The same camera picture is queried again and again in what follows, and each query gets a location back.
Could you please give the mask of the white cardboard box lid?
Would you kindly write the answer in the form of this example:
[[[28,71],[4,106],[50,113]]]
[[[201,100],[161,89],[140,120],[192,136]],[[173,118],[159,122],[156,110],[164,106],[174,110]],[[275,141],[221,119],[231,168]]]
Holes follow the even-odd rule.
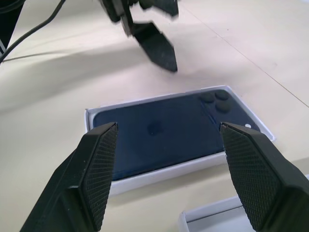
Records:
[[[184,211],[179,232],[254,232],[238,196]]]

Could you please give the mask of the dark blue smartphone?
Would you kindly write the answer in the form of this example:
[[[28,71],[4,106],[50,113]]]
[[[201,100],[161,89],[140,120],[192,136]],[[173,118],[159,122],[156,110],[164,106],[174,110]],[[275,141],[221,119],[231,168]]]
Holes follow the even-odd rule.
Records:
[[[114,181],[217,154],[221,122],[258,125],[225,90],[213,90],[98,113],[93,126],[115,122]]]

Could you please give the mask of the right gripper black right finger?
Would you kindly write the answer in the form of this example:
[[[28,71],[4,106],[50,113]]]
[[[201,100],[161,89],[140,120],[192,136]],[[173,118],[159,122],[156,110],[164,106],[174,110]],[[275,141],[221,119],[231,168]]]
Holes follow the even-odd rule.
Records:
[[[257,232],[309,232],[309,180],[261,132],[221,123],[233,185]]]

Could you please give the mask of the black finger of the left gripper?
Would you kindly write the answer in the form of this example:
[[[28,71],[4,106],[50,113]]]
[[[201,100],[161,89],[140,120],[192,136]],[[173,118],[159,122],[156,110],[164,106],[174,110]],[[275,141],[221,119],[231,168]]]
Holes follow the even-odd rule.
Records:
[[[173,45],[153,22],[134,23],[133,36],[151,62],[167,71],[178,71]]]
[[[139,0],[142,9],[156,7],[174,17],[179,14],[178,0]]]

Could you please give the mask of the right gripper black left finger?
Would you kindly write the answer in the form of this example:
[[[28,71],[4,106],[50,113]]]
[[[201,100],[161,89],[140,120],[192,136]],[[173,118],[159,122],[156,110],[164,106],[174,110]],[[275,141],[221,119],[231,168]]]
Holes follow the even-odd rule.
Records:
[[[56,168],[20,232],[99,232],[112,183],[118,125],[87,132]]]

